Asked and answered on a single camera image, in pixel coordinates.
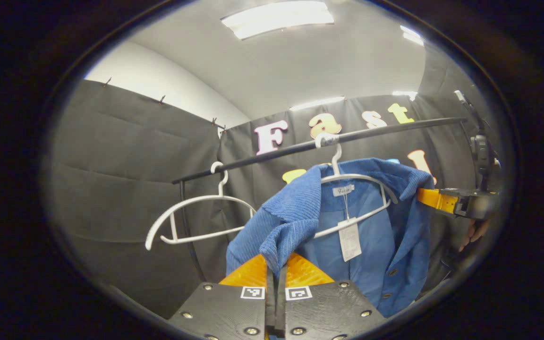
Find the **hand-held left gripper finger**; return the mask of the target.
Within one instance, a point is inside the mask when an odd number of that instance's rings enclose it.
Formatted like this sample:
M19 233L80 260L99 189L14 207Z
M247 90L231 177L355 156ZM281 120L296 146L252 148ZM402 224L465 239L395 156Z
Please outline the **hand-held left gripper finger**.
M276 332L285 340L351 340L386 318L351 280L333 280L293 253L281 269Z
M257 255L220 282L199 284L169 323L193 340L267 340L274 300L272 272Z

